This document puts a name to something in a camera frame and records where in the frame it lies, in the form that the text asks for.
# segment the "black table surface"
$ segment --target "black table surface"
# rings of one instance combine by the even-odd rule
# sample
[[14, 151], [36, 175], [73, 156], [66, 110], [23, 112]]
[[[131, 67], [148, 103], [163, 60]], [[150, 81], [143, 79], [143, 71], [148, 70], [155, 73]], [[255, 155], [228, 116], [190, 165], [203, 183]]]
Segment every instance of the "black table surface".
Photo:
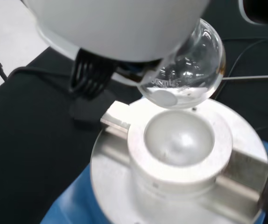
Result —
[[[268, 36], [268, 25], [242, 19], [237, 1], [213, 0], [203, 18], [221, 38]], [[225, 44], [228, 68], [249, 43]], [[69, 74], [72, 61], [47, 49], [29, 66]], [[246, 53], [233, 75], [268, 75], [268, 42]], [[64, 79], [56, 81], [67, 85]], [[124, 103], [141, 97], [136, 88], [115, 82], [108, 89]], [[253, 127], [268, 126], [268, 81], [230, 83], [219, 100]], [[89, 163], [99, 127], [75, 126], [71, 103], [34, 75], [16, 74], [0, 87], [0, 223], [39, 223]], [[268, 132], [260, 134], [268, 140]]]

